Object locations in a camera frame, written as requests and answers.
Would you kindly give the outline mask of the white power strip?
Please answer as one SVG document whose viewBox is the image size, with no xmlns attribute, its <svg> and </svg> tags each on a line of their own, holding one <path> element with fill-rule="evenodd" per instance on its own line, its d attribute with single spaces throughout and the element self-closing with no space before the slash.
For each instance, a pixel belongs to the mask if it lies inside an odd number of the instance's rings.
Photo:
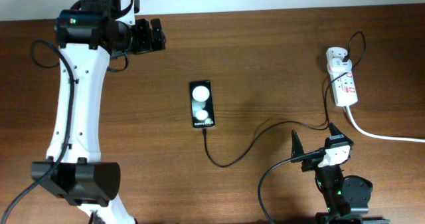
<svg viewBox="0 0 425 224">
<path fill-rule="evenodd" d="M 331 47 L 326 51 L 327 63 L 333 58 L 344 58 L 348 52 L 341 47 Z M 346 107 L 355 104 L 358 101 L 353 73 L 349 72 L 329 74 L 332 81 L 332 90 L 335 105 L 338 107 Z"/>
</svg>

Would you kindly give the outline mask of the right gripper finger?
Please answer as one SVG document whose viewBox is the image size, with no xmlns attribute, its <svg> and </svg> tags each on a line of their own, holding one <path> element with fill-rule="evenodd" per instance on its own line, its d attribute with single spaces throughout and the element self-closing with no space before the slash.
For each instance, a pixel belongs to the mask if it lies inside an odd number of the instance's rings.
<svg viewBox="0 0 425 224">
<path fill-rule="evenodd" d="M 336 125 L 332 122 L 329 123 L 329 131 L 332 137 L 344 137 L 345 135 L 336 127 Z"/>
<path fill-rule="evenodd" d="M 305 152 L 299 139 L 299 136 L 295 130 L 292 130 L 292 151 L 291 161 L 292 163 L 302 162 L 305 159 Z"/>
</svg>

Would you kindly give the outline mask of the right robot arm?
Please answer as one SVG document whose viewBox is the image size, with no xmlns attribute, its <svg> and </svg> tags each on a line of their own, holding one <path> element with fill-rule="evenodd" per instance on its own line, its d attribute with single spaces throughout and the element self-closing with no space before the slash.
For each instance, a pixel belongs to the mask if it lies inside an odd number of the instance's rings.
<svg viewBox="0 0 425 224">
<path fill-rule="evenodd" d="M 300 162 L 303 172 L 314 171 L 315 183 L 327 206 L 326 213 L 315 215 L 316 223 L 390 223 L 383 217 L 364 216 L 369 212 L 373 184 L 357 175 L 343 175 L 341 165 L 350 159 L 354 142 L 334 124 L 324 146 L 305 153 L 295 131 L 292 131 L 293 163 Z"/>
</svg>

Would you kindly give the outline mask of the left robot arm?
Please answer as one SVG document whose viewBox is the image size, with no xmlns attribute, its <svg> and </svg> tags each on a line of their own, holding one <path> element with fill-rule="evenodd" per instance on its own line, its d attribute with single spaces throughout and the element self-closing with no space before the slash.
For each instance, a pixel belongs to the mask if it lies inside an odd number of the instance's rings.
<svg viewBox="0 0 425 224">
<path fill-rule="evenodd" d="M 35 183 L 92 223 L 135 223 L 120 197 L 120 166 L 101 160 L 99 119 L 110 61 L 165 48 L 159 19 L 137 19 L 139 0 L 79 0 L 55 21 L 60 90 L 54 134 Z"/>
</svg>

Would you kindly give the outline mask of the black smartphone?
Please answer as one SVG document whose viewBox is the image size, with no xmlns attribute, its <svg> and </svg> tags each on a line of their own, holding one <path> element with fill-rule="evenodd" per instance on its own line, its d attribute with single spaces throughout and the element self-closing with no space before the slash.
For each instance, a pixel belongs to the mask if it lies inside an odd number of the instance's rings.
<svg viewBox="0 0 425 224">
<path fill-rule="evenodd" d="M 192 125 L 194 129 L 215 127 L 213 94 L 209 80 L 198 80 L 189 83 L 191 100 Z"/>
</svg>

